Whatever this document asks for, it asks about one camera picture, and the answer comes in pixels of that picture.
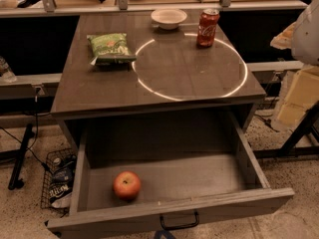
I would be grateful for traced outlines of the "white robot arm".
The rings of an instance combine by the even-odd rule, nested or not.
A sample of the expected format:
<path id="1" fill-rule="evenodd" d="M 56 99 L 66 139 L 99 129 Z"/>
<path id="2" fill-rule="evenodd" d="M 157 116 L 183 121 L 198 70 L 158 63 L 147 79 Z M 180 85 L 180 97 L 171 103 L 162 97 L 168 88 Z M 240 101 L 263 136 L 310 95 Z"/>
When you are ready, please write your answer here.
<path id="1" fill-rule="evenodd" d="M 293 75 L 276 120 L 296 126 L 319 101 L 319 0 L 312 0 L 298 19 L 270 42 L 274 48 L 290 49 L 291 55 L 303 63 Z"/>

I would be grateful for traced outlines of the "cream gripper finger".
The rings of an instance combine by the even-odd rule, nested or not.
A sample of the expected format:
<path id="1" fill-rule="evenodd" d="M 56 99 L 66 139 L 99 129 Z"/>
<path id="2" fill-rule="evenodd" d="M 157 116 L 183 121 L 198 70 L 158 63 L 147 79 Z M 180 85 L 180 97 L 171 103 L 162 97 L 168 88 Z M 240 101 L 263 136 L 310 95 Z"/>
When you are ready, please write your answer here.
<path id="1" fill-rule="evenodd" d="M 319 67 L 304 66 L 292 76 L 276 121 L 283 126 L 295 127 L 318 101 Z"/>

